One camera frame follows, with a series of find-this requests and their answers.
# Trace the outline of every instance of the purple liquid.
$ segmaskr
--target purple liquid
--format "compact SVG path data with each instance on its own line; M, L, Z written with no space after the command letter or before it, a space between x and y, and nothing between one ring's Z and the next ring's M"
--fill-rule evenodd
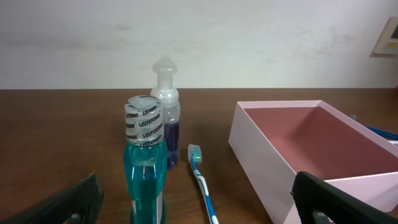
M167 168L174 169L178 159L178 136L180 134L180 122L164 125L164 137L167 143Z

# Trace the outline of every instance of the plastic bottle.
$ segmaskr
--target plastic bottle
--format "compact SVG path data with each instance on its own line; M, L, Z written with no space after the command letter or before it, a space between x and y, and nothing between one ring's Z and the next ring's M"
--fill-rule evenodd
M173 74L177 72L177 66L168 57L163 57L154 64L152 70L157 73L157 86L152 89L150 95L163 102L163 120L168 151L167 168L173 169L178 160L181 112L178 91L173 87Z
M136 96L124 105L127 144L123 155L131 197L131 224L160 224L165 220L162 190L166 180L167 146L163 104L153 96Z

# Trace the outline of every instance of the pump dispenser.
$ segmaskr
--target pump dispenser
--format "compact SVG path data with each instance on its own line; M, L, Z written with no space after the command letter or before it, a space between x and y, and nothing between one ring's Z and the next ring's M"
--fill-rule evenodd
M163 57L154 64L152 70L157 73L157 86L152 89L150 95L159 98L164 105L164 131L168 152L167 168L173 169L178 160L181 112L178 91L173 87L173 74L177 72L177 66L170 58Z

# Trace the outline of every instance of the wooden table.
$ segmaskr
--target wooden table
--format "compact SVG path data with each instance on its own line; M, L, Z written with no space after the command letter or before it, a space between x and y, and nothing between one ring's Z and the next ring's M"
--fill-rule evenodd
M123 170L126 100L149 90L0 91L0 220L90 172L105 191L98 223L129 223ZM167 223L208 223L187 162L201 146L220 223L272 223L228 144L237 101L325 100L358 121L398 133L395 89L182 89L180 156L164 188Z

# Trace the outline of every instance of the listerine label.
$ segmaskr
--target listerine label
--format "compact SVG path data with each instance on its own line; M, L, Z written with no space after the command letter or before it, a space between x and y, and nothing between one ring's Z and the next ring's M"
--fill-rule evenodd
M160 221L162 220L163 191L161 191L159 196L157 196L156 203L157 203L157 209L156 209L157 224L160 224Z
M156 219L157 219L157 224L160 224L162 221L162 210L163 210L163 191L160 192L159 196L156 198ZM132 211L135 214L137 214L136 210L136 201L131 200L131 205L132 205Z

